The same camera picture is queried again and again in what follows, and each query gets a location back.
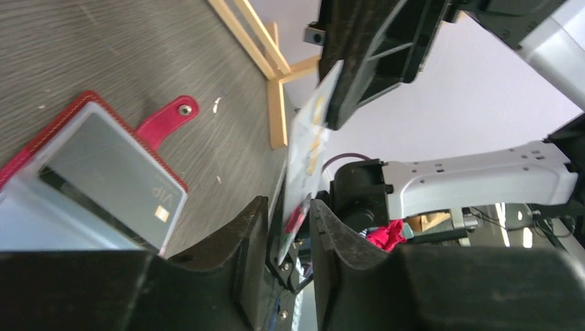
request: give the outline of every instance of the wooden stick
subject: wooden stick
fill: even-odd
[[[286,59],[282,56],[282,53],[280,53],[277,43],[271,38],[271,35],[264,27],[264,24],[260,21],[260,18],[254,11],[254,8],[252,8],[250,2],[248,0],[235,0],[234,2],[240,9],[246,21],[250,24],[252,31],[258,36],[258,39],[260,40],[260,43],[262,43],[262,46],[264,46],[268,56],[274,60],[282,74],[290,74],[290,67],[286,62]]]
[[[268,64],[264,55],[262,55],[258,47],[256,47],[254,41],[248,36],[248,33],[237,20],[227,3],[224,0],[209,0],[209,4],[215,9],[215,12],[219,15],[221,20],[224,21],[244,50],[246,50],[258,68],[264,73],[266,79],[274,79],[276,77],[275,71],[270,67],[270,64]]]
[[[290,74],[280,76],[280,82],[288,83],[289,81],[294,81],[295,79],[299,79],[308,74],[316,72],[320,59],[321,55],[315,55],[313,57],[309,57],[308,59],[304,59],[295,64],[292,64],[290,66]]]
[[[274,44],[278,47],[278,26],[276,23],[266,24],[266,29]],[[271,79],[266,84],[268,92],[268,122],[270,130],[270,147],[273,149],[286,147],[288,137],[286,132],[286,114],[284,108],[284,89],[278,78]]]

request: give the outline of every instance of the white debris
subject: white debris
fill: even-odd
[[[213,103],[213,113],[217,114],[217,105],[219,104],[219,100],[221,100],[221,97],[215,99],[215,102]]]

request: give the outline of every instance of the open wallet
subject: open wallet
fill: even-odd
[[[162,255],[188,188],[156,149],[198,112],[180,96],[133,130],[97,93],[81,94],[0,169],[0,251]]]

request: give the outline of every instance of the red cloth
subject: red cloth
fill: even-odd
[[[390,252],[399,243],[405,243],[402,236],[404,222],[401,219],[390,221],[387,226],[381,226],[376,231],[368,233],[366,238],[382,250]]]

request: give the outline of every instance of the table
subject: table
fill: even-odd
[[[274,194],[286,149],[270,148],[266,78],[206,0],[3,1],[0,63],[0,164],[84,90],[134,127],[180,94],[198,100],[159,150],[190,187],[167,255]]]

